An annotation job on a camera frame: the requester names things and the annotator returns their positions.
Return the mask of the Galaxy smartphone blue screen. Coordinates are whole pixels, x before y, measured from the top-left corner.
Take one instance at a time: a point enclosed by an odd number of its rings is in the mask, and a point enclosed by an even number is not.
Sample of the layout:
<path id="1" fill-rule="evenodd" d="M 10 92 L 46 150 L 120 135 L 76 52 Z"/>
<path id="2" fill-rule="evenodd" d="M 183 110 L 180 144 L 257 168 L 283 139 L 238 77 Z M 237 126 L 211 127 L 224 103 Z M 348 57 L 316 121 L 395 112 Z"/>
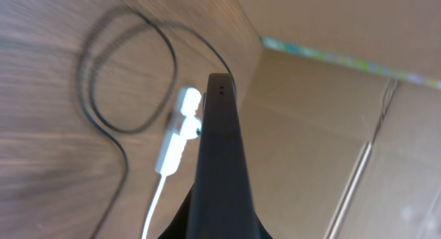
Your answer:
<path id="1" fill-rule="evenodd" d="M 208 79 L 187 237 L 259 237 L 231 74 Z"/>

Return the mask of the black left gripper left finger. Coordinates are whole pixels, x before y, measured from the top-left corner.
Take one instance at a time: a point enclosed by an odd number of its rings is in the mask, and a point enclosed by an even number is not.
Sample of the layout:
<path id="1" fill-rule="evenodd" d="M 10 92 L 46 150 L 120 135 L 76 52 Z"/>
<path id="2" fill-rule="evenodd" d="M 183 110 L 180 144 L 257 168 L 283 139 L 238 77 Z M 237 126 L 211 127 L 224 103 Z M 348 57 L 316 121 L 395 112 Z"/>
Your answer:
<path id="1" fill-rule="evenodd" d="M 158 237 L 158 239 L 186 239 L 189 210 L 192 200 L 192 191 L 193 186 L 190 187 L 189 192 L 187 193 L 183 203 L 176 212 L 176 215 L 173 217 L 171 223 Z"/>

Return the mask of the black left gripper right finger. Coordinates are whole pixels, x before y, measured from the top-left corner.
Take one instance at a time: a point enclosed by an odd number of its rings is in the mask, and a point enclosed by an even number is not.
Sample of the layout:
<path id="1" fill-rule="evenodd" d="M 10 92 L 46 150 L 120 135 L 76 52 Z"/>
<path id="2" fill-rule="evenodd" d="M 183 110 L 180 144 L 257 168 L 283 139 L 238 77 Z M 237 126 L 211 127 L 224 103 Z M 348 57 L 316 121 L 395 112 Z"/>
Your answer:
<path id="1" fill-rule="evenodd" d="M 264 228 L 262 222 L 260 221 L 257 214 L 255 214 L 256 222 L 258 225 L 258 235 L 259 239 L 273 239 L 273 237 L 268 233 L 268 231 Z"/>

